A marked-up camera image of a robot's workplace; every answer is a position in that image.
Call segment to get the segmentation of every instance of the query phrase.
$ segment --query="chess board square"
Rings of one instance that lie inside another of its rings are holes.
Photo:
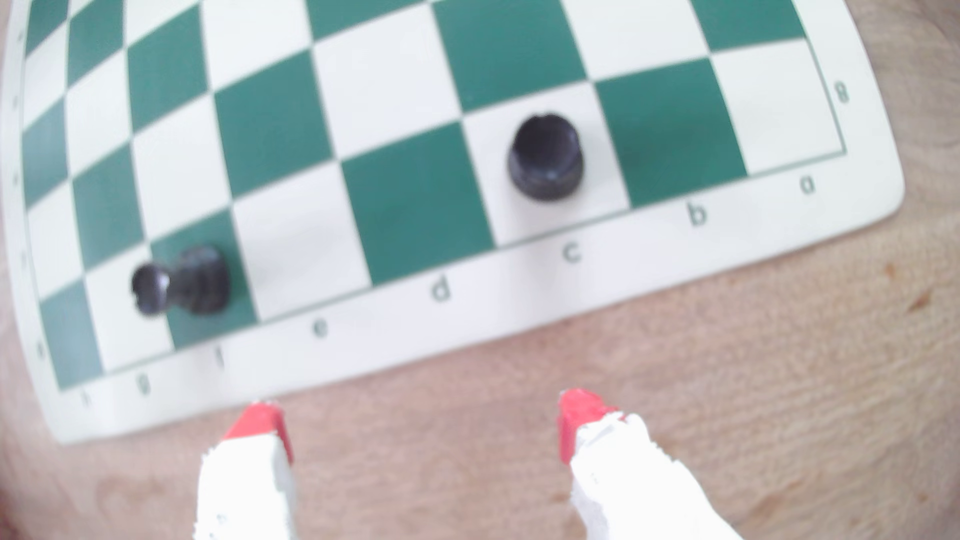
[[[73,85],[123,47],[123,0],[93,0],[70,19],[66,80]]]
[[[151,259],[150,248],[138,244],[84,277],[100,361],[108,372],[173,351],[166,317],[140,314],[131,290],[133,272]]]
[[[327,37],[379,15],[416,4],[418,0],[306,0],[314,39]]]
[[[308,48],[303,0],[206,0],[203,10],[210,86],[219,89]]]
[[[206,91],[200,12],[196,7],[138,41],[127,54],[134,131]]]
[[[152,244],[157,260],[174,261],[184,250],[200,245],[212,246],[227,261],[230,273],[230,298],[227,307],[216,314],[198,316],[185,309],[167,312],[170,334],[178,349],[238,331],[256,322],[247,275],[240,258],[229,210],[224,210]]]
[[[103,375],[83,281],[41,302],[40,318],[60,390]]]
[[[34,52],[39,44],[53,34],[66,20],[67,0],[34,0],[27,20],[27,52]]]
[[[734,49],[712,61],[751,174],[843,150],[806,39]]]
[[[550,112],[563,116],[577,129],[586,170],[583,183],[573,195],[543,203],[514,186],[506,160],[519,126],[535,114]],[[465,118],[464,131],[497,245],[630,207],[610,133],[590,83],[564,86],[480,110]]]
[[[23,66],[23,125],[30,126],[66,91],[66,25],[60,25]]]
[[[230,203],[210,96],[137,134],[133,163],[143,225],[150,238],[168,234]]]
[[[92,2],[93,0],[69,0],[69,1],[70,1],[70,7],[67,9],[67,12],[70,14],[70,16],[73,16],[79,13],[83,8],[87,7],[90,4],[90,2]]]
[[[73,185],[61,184],[27,213],[36,293],[46,298],[84,271],[73,206]]]
[[[93,268],[143,239],[129,146],[77,177],[73,200],[85,268]]]
[[[430,6],[321,41],[317,73],[341,159],[448,124],[460,103]]]
[[[310,53],[216,94],[234,196],[330,158]]]
[[[139,41],[175,16],[197,5],[200,0],[126,0],[124,9],[125,43]]]
[[[464,110],[586,77],[560,0],[457,0],[433,8]]]
[[[27,208],[66,180],[63,101],[58,101],[23,134],[23,195]]]
[[[804,37],[792,0],[691,0],[713,51]]]
[[[67,162],[78,174],[130,140],[127,55],[113,55],[66,95]]]
[[[261,320],[370,286],[338,163],[240,199],[233,216]]]
[[[690,0],[563,0],[591,79],[708,55]]]
[[[374,283],[493,247],[459,123],[343,167]]]
[[[612,79],[597,91],[635,207],[747,175],[709,60]]]

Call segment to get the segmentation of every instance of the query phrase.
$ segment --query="black chess piece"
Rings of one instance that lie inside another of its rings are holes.
[[[158,315],[180,306],[197,315],[224,309],[230,296],[227,262],[209,246],[190,248],[172,266],[149,262],[132,279],[136,307],[144,315]]]
[[[507,159],[520,191],[538,201],[569,196],[584,178],[584,154],[576,128],[557,114],[533,116],[516,132]]]

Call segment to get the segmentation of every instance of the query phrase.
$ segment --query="chessboard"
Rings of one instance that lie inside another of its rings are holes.
[[[14,0],[3,89],[17,322],[62,442],[527,331],[904,191],[843,0]],[[557,200],[508,167],[546,114],[582,157]],[[200,245],[226,308],[139,312],[134,271]]]

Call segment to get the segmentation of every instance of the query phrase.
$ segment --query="wooden table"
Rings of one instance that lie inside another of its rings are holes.
[[[960,5],[850,4],[906,171],[896,217],[282,399],[301,537],[582,540],[554,428],[582,385],[641,413],[748,540],[960,538]],[[0,254],[0,539],[188,538],[201,455],[238,411],[58,446]]]

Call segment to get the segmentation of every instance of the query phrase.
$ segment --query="green square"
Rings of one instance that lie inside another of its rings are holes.
[[[309,52],[217,92],[216,102],[234,197],[332,156]]]
[[[747,176],[709,60],[597,85],[634,207]]]
[[[77,177],[73,198],[85,268],[143,240],[129,146]]]
[[[123,0],[93,0],[70,20],[66,80],[73,85],[123,47]]]
[[[67,0],[34,0],[27,22],[27,52],[30,54],[66,20]]]
[[[256,322],[247,275],[243,269],[229,210],[162,238],[151,247],[156,260],[170,264],[176,261],[183,251],[202,245],[216,248],[227,260],[230,299],[223,311],[213,315],[194,315],[179,307],[167,311],[167,323],[178,349],[238,331]]]
[[[133,130],[206,92],[200,9],[192,8],[127,51]]]
[[[710,50],[804,37],[791,0],[692,0]]]
[[[314,39],[327,37],[384,13],[416,4],[418,0],[306,0]]]
[[[60,390],[104,374],[83,281],[41,302],[40,318]]]
[[[585,79],[560,0],[433,5],[464,110]]]
[[[346,161],[343,167],[374,283],[493,248],[459,124]]]
[[[23,196],[27,208],[66,176],[66,124],[60,100],[23,134]]]

